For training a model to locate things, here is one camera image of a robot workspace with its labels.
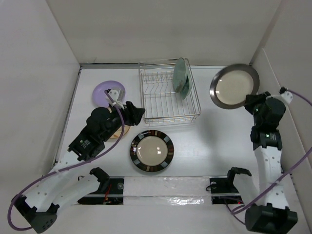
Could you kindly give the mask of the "tan plate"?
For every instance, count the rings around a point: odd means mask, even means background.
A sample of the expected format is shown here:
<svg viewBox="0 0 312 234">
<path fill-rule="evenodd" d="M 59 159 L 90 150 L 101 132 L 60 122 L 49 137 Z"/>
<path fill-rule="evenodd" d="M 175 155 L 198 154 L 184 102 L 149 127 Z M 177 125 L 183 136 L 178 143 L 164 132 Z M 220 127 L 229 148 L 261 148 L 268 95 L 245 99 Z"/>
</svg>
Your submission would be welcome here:
<svg viewBox="0 0 312 234">
<path fill-rule="evenodd" d="M 109 127 L 109 140 L 117 140 L 121 133 L 122 133 L 122 123 L 121 123 L 121 118 L 119 116 L 119 113 L 115 108 L 108 108 L 110 112 L 110 117 L 108 119 L 108 127 Z M 123 136 L 128 133 L 130 129 L 130 126 L 125 125 L 124 126 L 124 131 L 123 131 Z"/>
</svg>

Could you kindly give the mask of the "black rimmed patterned plate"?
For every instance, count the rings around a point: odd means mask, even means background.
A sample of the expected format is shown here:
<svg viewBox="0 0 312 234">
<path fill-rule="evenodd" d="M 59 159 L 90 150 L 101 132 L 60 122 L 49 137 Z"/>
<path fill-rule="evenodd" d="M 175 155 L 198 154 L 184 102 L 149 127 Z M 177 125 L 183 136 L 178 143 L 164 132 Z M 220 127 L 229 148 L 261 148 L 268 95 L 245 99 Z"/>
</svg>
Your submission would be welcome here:
<svg viewBox="0 0 312 234">
<path fill-rule="evenodd" d="M 155 173 L 167 168 L 174 158 L 174 144 L 160 130 L 139 133 L 130 144 L 130 158 L 142 171 Z"/>
</svg>

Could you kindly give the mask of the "teal rectangular plate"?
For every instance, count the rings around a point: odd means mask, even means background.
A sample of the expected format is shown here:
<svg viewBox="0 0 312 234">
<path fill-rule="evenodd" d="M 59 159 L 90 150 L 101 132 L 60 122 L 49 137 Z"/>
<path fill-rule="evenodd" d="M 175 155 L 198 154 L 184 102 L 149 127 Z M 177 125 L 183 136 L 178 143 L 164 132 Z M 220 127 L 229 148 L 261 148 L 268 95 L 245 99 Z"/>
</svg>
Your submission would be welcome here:
<svg viewBox="0 0 312 234">
<path fill-rule="evenodd" d="M 189 95 L 190 91 L 192 89 L 192 83 L 190 81 L 190 78 L 187 76 L 186 77 L 186 82 L 180 92 L 182 100 L 185 100 L 186 97 Z"/>
</svg>

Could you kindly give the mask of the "teal round flower plate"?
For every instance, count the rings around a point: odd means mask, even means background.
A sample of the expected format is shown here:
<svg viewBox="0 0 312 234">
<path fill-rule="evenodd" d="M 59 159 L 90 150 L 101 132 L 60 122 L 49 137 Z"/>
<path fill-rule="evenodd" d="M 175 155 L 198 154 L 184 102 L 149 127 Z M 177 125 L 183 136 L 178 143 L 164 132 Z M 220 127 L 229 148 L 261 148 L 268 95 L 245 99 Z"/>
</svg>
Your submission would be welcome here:
<svg viewBox="0 0 312 234">
<path fill-rule="evenodd" d="M 187 80 L 187 65 L 184 58 L 176 61 L 173 73 L 173 88 L 176 93 L 182 91 Z"/>
</svg>

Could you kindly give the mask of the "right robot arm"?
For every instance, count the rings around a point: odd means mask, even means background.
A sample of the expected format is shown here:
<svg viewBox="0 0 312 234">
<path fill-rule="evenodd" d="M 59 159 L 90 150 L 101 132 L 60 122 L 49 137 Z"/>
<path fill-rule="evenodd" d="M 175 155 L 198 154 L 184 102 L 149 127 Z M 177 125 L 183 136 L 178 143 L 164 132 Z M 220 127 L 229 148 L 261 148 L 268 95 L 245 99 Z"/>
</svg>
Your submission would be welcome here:
<svg viewBox="0 0 312 234">
<path fill-rule="evenodd" d="M 298 222 L 297 213 L 289 209 L 279 179 L 282 139 L 278 126 L 292 99 L 289 91 L 274 96 L 268 92 L 246 96 L 244 107 L 253 115 L 250 138 L 258 165 L 259 187 L 255 187 L 249 170 L 238 167 L 228 171 L 225 186 L 240 193 L 246 209 L 245 226 L 251 232 L 286 234 Z"/>
</svg>

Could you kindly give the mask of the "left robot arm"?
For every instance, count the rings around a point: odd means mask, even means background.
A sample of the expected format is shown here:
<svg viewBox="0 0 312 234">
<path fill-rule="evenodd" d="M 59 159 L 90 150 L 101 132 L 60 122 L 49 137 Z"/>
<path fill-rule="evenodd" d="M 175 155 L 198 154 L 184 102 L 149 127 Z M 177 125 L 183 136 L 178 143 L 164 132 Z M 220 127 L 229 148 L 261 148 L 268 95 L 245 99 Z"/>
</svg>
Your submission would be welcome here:
<svg viewBox="0 0 312 234">
<path fill-rule="evenodd" d="M 29 223 L 28 230 L 41 234 L 56 221 L 60 211 L 91 192 L 104 193 L 109 186 L 110 177 L 100 167 L 90 170 L 72 187 L 65 189 L 67 183 L 78 173 L 78 168 L 104 156 L 111 150 L 104 143 L 125 126 L 137 126 L 145 113 L 144 108 L 134 106 L 130 101 L 124 105 L 113 102 L 109 108 L 95 108 L 86 120 L 86 126 L 69 145 L 67 153 L 51 171 L 35 180 L 12 199 L 7 221 L 16 231 L 11 219 L 12 209 L 16 208 Z"/>
</svg>

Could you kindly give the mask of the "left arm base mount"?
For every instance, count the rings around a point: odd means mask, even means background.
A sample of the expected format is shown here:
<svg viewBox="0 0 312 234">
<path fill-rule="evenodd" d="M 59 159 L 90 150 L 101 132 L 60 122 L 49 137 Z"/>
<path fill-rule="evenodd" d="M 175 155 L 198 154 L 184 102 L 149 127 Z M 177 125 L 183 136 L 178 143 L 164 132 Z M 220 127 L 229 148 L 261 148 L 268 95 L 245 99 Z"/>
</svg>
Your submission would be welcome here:
<svg viewBox="0 0 312 234">
<path fill-rule="evenodd" d="M 80 205 L 123 205 L 124 177 L 112 177 L 102 191 L 90 193 L 78 200 Z"/>
</svg>

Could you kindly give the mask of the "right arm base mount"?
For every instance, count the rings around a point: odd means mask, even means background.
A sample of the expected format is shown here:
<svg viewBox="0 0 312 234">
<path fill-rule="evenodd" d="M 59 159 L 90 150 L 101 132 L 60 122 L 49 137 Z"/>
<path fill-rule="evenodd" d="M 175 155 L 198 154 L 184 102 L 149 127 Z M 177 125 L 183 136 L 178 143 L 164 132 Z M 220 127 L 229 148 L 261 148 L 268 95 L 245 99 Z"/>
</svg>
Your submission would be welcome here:
<svg viewBox="0 0 312 234">
<path fill-rule="evenodd" d="M 206 191 L 210 193 L 213 205 L 243 204 L 238 190 L 225 176 L 210 177 Z"/>
</svg>

